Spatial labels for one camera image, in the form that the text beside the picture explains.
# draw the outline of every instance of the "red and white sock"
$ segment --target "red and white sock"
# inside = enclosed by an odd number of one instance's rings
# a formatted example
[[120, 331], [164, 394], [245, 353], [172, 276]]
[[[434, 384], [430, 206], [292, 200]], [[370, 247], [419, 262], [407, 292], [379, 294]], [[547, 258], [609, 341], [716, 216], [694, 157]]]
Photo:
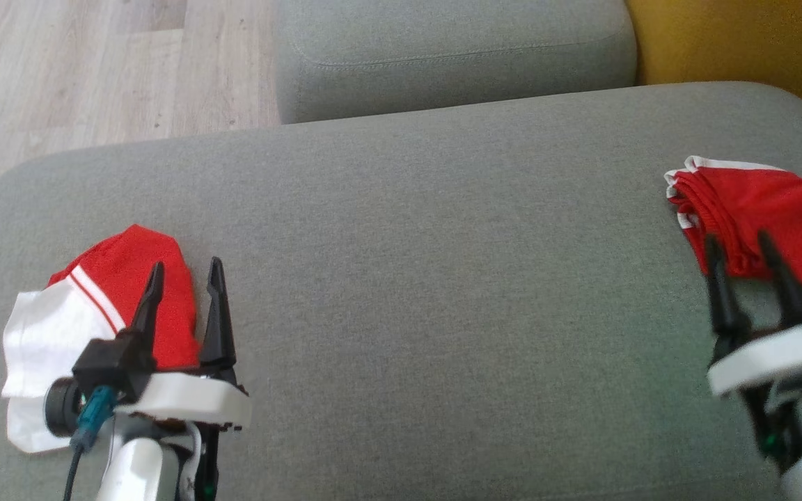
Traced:
[[732, 276], [768, 278], [757, 232], [769, 232], [802, 282], [802, 177], [768, 165], [690, 156], [664, 175], [680, 228], [707, 273], [704, 237], [715, 234]]
[[163, 297], [153, 356], [160, 369], [198, 364], [191, 272], [175, 239], [139, 225], [101, 241], [55, 273], [47, 288], [20, 292], [3, 333], [9, 440], [24, 452], [67, 447], [45, 427], [48, 387], [70, 375], [92, 339], [114, 339], [130, 323], [150, 270], [162, 261]]

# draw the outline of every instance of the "sofa seam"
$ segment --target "sofa seam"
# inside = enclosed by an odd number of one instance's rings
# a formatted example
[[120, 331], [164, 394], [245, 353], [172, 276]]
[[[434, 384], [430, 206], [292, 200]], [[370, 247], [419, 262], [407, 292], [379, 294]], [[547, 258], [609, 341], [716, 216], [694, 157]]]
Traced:
[[576, 45], [589, 45], [589, 44], [597, 44], [598, 42], [604, 42], [610, 38], [616, 38], [624, 30], [627, 29], [627, 20], [623, 20], [621, 25], [618, 27], [618, 30], [610, 35], [605, 35], [602, 38], [595, 38], [585, 42], [571, 42], [570, 44], [522, 44], [522, 45], [510, 45], [509, 47], [499, 47], [499, 48], [492, 48], [492, 49], [483, 49], [477, 51], [460, 51], [459, 53], [449, 53], [449, 54], [421, 54], [421, 55], [414, 55], [414, 56], [405, 56], [405, 57], [397, 57], [397, 58], [387, 58], [387, 59], [377, 59], [371, 61], [356, 61], [355, 63], [338, 63], [337, 61], [318, 61], [314, 58], [306, 55], [302, 48], [296, 44], [296, 31], [295, 29], [290, 29], [290, 37], [289, 43], [292, 50], [295, 51], [296, 54], [302, 58], [305, 63], [311, 64], [312, 66], [322, 67], [325, 70], [358, 70], [362, 69], [363, 67], [369, 66], [379, 66], [379, 67], [392, 67], [392, 66], [410, 66], [414, 64], [421, 64], [421, 63], [433, 63], [433, 61], [460, 61], [466, 59], [475, 59], [478, 57], [490, 57], [499, 54], [509, 54], [514, 53], [515, 51], [546, 51], [547, 49], [556, 48], [556, 47], [575, 47]]

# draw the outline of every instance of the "red fabric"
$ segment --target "red fabric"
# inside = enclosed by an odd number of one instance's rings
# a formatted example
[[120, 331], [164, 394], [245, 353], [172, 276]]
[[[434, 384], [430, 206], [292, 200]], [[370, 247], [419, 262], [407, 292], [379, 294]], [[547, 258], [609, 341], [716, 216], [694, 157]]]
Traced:
[[157, 367], [197, 365], [200, 346], [194, 339], [197, 314], [194, 286], [181, 248], [172, 237], [132, 225], [82, 253], [66, 269], [51, 276], [48, 285], [60, 282], [81, 265], [120, 312], [124, 323], [130, 324], [157, 261], [162, 261], [165, 268], [163, 299], [159, 302], [153, 342]]
[[696, 214], [684, 228], [701, 271], [707, 273], [704, 237], [716, 234], [732, 276], [768, 278], [757, 232], [766, 229], [802, 282], [802, 178], [771, 168], [709, 168], [677, 171], [670, 198], [677, 211]]

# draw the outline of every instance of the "yellow cushion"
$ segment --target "yellow cushion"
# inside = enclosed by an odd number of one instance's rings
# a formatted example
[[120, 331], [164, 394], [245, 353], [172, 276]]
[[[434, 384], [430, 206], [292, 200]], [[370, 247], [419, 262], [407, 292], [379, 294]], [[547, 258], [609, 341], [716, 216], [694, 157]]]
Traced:
[[640, 82], [748, 80], [802, 98], [802, 1], [628, 0]]

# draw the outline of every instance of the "gray sofa cushion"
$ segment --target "gray sofa cushion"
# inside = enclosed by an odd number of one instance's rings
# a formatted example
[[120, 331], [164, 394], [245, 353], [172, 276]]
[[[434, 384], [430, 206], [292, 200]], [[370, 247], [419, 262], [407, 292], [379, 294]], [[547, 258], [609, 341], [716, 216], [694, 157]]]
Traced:
[[[201, 312], [225, 261], [255, 410], [223, 438], [221, 499], [776, 498], [705, 381], [704, 283], [662, 178], [691, 153], [802, 174], [802, 101], [689, 83], [26, 163], [0, 179], [0, 389], [15, 293], [137, 222], [181, 243]], [[57, 498], [70, 455], [19, 453], [4, 411], [0, 499]]]
[[622, 0], [278, 0], [284, 123], [620, 88]]

